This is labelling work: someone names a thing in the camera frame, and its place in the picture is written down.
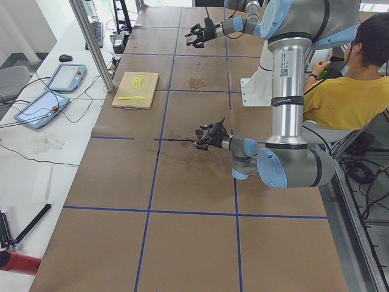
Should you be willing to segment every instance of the white desk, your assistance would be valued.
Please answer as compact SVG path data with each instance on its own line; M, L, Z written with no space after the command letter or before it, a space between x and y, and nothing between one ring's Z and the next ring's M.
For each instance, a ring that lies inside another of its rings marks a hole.
M73 61L69 63L85 64L87 67L86 76L80 87L74 93L67 95L71 99L83 92L92 83L94 77L99 75L92 56L88 50L84 49L84 45L85 40L81 30L78 23L74 21L38 70L39 77L50 76L60 63L58 57L61 54L73 56ZM102 48L106 64L110 62L112 57L108 51L113 52L113 49L109 40L109 32L106 31L104 47ZM36 82L27 87L18 99L32 101L43 91L44 84ZM79 122L71 123L63 114L59 113L53 121L39 131L31 130L23 125L0 128L1 144L24 154L28 158L79 164L106 96L101 78L88 90L88 94L94 100L88 112ZM84 94L67 106L64 112L71 120L77 120L90 102L90 98ZM21 109L25 105L16 103L15 107ZM16 109L10 108L0 125L15 122L13 116L16 113ZM0 210L6 213L10 230L15 238L44 206L44 204L32 204L32 193L38 169L48 165L48 163L28 161L1 147L0 163L0 182L2 185ZM57 164L52 166L47 199L47 202L52 204L52 208L21 244L16 246L16 252L42 258L76 171L76 167ZM0 272L2 290L28 291L33 278L33 276L23 274Z

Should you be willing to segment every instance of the label sticker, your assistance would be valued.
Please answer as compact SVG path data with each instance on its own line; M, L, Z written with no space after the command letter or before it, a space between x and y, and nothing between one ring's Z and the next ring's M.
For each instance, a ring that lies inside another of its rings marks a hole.
M286 51L273 58L273 78L290 78L294 73L293 52Z

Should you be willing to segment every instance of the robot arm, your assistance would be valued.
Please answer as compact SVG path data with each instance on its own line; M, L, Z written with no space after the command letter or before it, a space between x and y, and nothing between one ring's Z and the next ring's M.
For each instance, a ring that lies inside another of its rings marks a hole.
M197 131L197 148L213 145L232 151L236 179L259 173L267 186L275 188L327 183L335 171L334 161L324 151L308 149L301 136L305 54L309 48L353 40L359 4L357 0L271 0L260 25L274 61L271 137L257 154L255 141L228 135L222 120L200 129L206 133Z
M214 24L209 17L204 18L204 28L197 23L190 29L190 33L185 35L187 38L187 46L203 48L206 41L230 35L234 32L243 32L250 35L260 36L260 8L261 5L257 0L250 1L246 5L247 19L236 16Z

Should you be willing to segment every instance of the metal pole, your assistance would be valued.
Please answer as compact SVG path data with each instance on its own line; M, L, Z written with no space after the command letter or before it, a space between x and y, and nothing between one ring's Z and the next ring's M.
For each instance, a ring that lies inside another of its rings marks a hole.
M83 32L86 43L88 44L88 48L91 51L97 70L100 73L101 78L103 79L107 92L111 92L114 87L114 84L106 68L103 55L100 52L100 48L93 35L92 28L91 25L89 24L88 16L86 14L83 1L84 0L69 0L74 15L78 21L78 25L80 26L80 29Z
M125 0L120 0L120 3L122 5L124 18L126 19L127 30L128 30L129 33L131 33L133 31L133 27L131 25L131 21L129 20L128 10L127 10L127 6L126 6L126 1Z

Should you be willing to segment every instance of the wristwatch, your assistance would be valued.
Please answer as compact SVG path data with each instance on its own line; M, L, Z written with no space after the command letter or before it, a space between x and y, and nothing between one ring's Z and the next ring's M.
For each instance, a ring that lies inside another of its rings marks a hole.
M316 81L318 80L318 76L317 76L315 73L310 73L310 74L308 75L308 78L309 78L310 76L313 76L313 77L316 79Z

